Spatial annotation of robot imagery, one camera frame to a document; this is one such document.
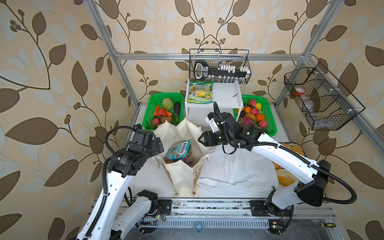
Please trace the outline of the purple candy bag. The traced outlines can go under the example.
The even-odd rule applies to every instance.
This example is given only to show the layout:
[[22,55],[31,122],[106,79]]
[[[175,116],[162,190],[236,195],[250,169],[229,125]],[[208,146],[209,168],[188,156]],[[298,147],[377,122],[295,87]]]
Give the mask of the purple candy bag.
[[190,159],[188,157],[184,157],[183,158],[183,162],[185,164],[187,164],[189,167],[193,168],[194,167],[194,164],[190,161]]

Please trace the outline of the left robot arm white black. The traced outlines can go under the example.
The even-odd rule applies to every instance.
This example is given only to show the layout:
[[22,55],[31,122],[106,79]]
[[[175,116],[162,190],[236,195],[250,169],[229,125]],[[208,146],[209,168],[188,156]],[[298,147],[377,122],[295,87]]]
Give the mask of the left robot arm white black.
[[90,217],[76,237],[78,240],[123,240],[145,216],[160,214],[158,195],[144,190],[132,198],[132,203],[120,217],[116,216],[138,171],[148,159],[164,152],[160,138],[153,132],[132,127],[127,129],[134,133],[127,147],[114,151],[106,143],[112,155],[102,168],[103,189]]

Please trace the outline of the Fox's candy bag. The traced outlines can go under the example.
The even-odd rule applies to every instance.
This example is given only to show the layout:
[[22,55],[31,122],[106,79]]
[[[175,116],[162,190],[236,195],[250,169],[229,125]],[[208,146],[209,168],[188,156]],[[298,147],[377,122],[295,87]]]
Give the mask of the Fox's candy bag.
[[192,152],[190,150],[191,141],[183,141],[172,148],[170,148],[166,154],[165,162],[167,164],[182,161],[184,157],[188,157]]

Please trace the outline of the cream floral tote bag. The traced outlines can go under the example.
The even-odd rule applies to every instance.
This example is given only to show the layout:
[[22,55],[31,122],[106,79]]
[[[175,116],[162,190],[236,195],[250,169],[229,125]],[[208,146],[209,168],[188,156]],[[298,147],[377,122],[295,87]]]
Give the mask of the cream floral tote bag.
[[198,197],[198,178],[210,152],[198,141],[202,129],[184,119],[177,126],[169,122],[160,124],[154,133],[164,147],[164,152],[154,159],[164,167],[174,186],[174,195],[181,198]]

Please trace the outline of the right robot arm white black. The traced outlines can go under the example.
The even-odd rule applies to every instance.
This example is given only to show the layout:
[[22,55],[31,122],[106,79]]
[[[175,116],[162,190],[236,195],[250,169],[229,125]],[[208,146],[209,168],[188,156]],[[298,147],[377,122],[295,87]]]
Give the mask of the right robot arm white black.
[[[341,178],[330,172],[331,165],[325,160],[316,162],[301,156],[288,147],[272,139],[267,133],[253,126],[241,126],[228,113],[209,113],[206,122],[211,130],[203,132],[199,143],[206,147],[230,145],[237,149],[245,149],[259,154],[280,165],[297,180],[280,190],[272,190],[261,207],[260,212],[270,216],[279,216],[288,207],[297,204],[308,204],[320,207],[323,202],[349,205],[357,200],[357,193]],[[325,197],[329,179],[340,183],[351,194],[347,200]]]

